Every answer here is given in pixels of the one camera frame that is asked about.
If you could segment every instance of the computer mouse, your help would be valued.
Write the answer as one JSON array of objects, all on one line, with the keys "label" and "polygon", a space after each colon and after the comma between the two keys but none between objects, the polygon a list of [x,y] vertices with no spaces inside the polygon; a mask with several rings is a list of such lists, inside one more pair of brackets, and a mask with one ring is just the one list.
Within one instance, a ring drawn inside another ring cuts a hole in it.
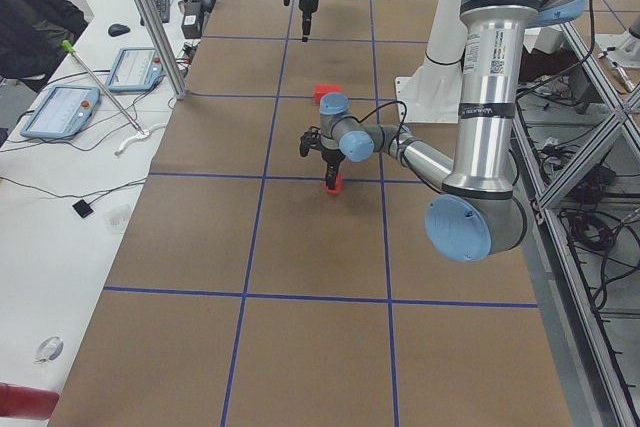
[{"label": "computer mouse", "polygon": [[131,29],[126,25],[122,24],[113,24],[109,26],[109,30],[107,31],[111,37],[117,37],[122,34],[126,34],[131,32]]}]

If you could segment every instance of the jacket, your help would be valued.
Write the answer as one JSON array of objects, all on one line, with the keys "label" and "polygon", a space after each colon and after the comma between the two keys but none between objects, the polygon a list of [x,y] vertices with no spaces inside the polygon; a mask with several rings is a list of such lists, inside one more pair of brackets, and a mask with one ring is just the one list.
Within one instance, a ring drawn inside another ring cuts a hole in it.
[{"label": "jacket", "polygon": [[[84,14],[68,0],[24,0],[43,19],[72,32],[77,39],[87,27]],[[9,0],[0,0],[0,75],[24,78],[50,76],[62,60],[42,31],[34,29]]]}]

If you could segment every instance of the white table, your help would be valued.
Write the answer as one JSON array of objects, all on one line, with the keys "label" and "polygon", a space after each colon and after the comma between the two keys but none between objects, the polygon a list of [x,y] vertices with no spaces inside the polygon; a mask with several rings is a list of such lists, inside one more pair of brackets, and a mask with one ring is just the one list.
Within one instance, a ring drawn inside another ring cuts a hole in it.
[{"label": "white table", "polygon": [[[171,22],[164,24],[176,54],[185,42],[177,3],[173,0]],[[113,23],[128,25],[131,32],[111,38],[107,28]],[[96,12],[95,20],[75,47],[92,68],[109,69],[120,48],[151,46],[133,0],[110,0],[102,11]],[[52,79],[79,71],[77,63],[67,58]],[[69,81],[73,85],[93,85],[88,76]],[[34,107],[43,95],[38,96]],[[134,98],[121,96],[125,106]],[[137,104],[138,121],[143,127],[167,122],[171,115],[167,104],[172,98],[173,91],[165,79]],[[124,116],[103,96],[89,125],[109,117],[76,136],[73,143],[93,146],[106,133],[126,123]],[[19,131],[25,122],[26,119],[20,122],[10,141],[24,140]],[[28,144],[6,143],[0,152],[0,176],[57,194],[84,194],[118,187],[146,177],[163,133],[156,131],[151,138],[130,145],[120,157],[114,151],[124,139],[135,134],[128,125],[91,152],[80,152],[68,145],[38,145],[9,152]],[[0,382],[62,390],[122,240],[122,233],[109,229],[106,216],[123,206],[133,210],[141,188],[107,195],[93,205],[93,214],[81,219],[72,209],[75,199],[52,199],[0,180]],[[51,336],[64,341],[61,356],[50,363],[35,364],[38,345]],[[0,427],[45,424],[0,419]]]}]

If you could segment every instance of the blue joint cap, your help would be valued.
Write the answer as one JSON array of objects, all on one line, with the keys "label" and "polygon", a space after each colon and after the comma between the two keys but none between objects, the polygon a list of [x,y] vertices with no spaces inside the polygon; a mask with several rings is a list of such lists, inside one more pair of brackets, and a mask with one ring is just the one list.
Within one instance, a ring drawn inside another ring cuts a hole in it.
[{"label": "blue joint cap", "polygon": [[321,115],[338,115],[349,110],[349,99],[340,92],[330,92],[320,99]]},{"label": "blue joint cap", "polygon": [[347,132],[340,139],[340,150],[351,162],[362,162],[373,154],[373,140],[362,130]]},{"label": "blue joint cap", "polygon": [[573,0],[564,5],[543,10],[538,14],[538,18],[531,22],[528,27],[548,27],[549,25],[562,24],[575,20],[582,15],[587,5],[587,0]]},{"label": "blue joint cap", "polygon": [[491,252],[491,233],[482,214],[455,195],[441,195],[431,203],[425,227],[436,250],[451,260],[473,262]]}]

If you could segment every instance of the red block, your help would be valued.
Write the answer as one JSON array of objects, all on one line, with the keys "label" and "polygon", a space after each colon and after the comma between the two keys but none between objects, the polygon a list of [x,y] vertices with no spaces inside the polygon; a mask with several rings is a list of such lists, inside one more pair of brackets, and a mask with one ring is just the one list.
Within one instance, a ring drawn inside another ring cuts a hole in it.
[{"label": "red block", "polygon": [[325,94],[329,94],[331,92],[342,92],[342,87],[334,84],[317,84],[316,91],[313,94],[313,100],[316,104],[319,104],[320,99],[322,99]]},{"label": "red block", "polygon": [[342,172],[338,172],[338,176],[336,177],[336,188],[334,190],[331,190],[329,187],[327,187],[327,184],[324,184],[324,191],[327,194],[338,195],[342,192],[343,186],[344,186],[344,181],[342,179]]},{"label": "red block", "polygon": [[0,382],[0,417],[46,420],[53,414],[60,395]]}]

